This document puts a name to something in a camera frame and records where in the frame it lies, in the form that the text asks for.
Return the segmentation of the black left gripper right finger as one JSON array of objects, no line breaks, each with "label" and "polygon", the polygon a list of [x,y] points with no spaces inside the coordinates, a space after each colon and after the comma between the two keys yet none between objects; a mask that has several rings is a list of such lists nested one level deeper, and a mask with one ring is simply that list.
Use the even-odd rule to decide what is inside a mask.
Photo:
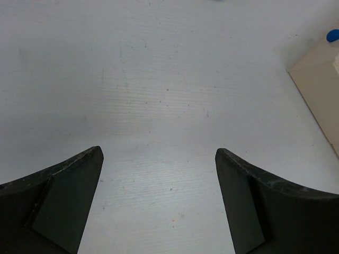
[{"label": "black left gripper right finger", "polygon": [[338,195],[249,164],[225,148],[216,171],[236,253],[338,253]]}]

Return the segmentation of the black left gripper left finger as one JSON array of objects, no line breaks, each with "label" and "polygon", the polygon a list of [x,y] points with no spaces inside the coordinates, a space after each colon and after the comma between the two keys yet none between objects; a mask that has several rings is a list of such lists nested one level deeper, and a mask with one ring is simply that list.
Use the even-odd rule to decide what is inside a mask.
[{"label": "black left gripper left finger", "polygon": [[94,146],[1,184],[1,253],[77,253],[102,165]]}]

